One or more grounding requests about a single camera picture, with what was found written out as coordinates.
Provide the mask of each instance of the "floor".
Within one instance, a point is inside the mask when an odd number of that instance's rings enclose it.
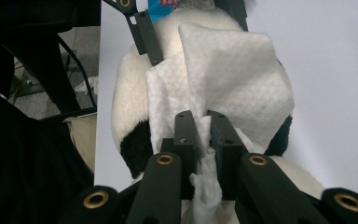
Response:
[[[60,34],[60,37],[76,54],[79,61],[81,61],[88,77],[98,76],[100,31],[100,27],[76,27],[68,32]],[[62,49],[62,56],[66,59],[67,54],[64,49]],[[24,74],[24,68],[16,59],[15,64],[16,77],[21,80],[21,77],[23,77]],[[68,64],[67,70],[67,76],[75,89],[77,85],[84,81],[84,78],[73,60]],[[92,95],[94,101],[97,103],[98,95],[94,94],[94,92]],[[76,92],[76,99],[81,108],[92,107],[89,96],[84,92]],[[33,119],[42,119],[60,114],[57,106],[50,101],[45,92],[22,97],[15,97],[15,94],[12,94],[8,100],[25,115]]]

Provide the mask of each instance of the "white table surface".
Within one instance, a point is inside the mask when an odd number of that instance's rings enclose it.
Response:
[[[146,1],[137,1],[138,9]],[[271,36],[296,108],[285,158],[325,187],[358,192],[358,1],[245,1],[252,32]],[[103,2],[95,184],[123,190],[130,172],[112,140],[117,63],[133,43],[125,18]]]

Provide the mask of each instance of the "black fur patch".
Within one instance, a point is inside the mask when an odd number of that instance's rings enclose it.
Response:
[[[149,158],[153,156],[149,120],[139,122],[132,132],[123,138],[120,148],[132,178],[136,178],[145,170]]]
[[[266,156],[281,156],[286,151],[289,145],[289,133],[290,125],[292,125],[293,118],[287,117],[281,128],[275,133],[275,136],[271,139],[269,146],[264,153]]]

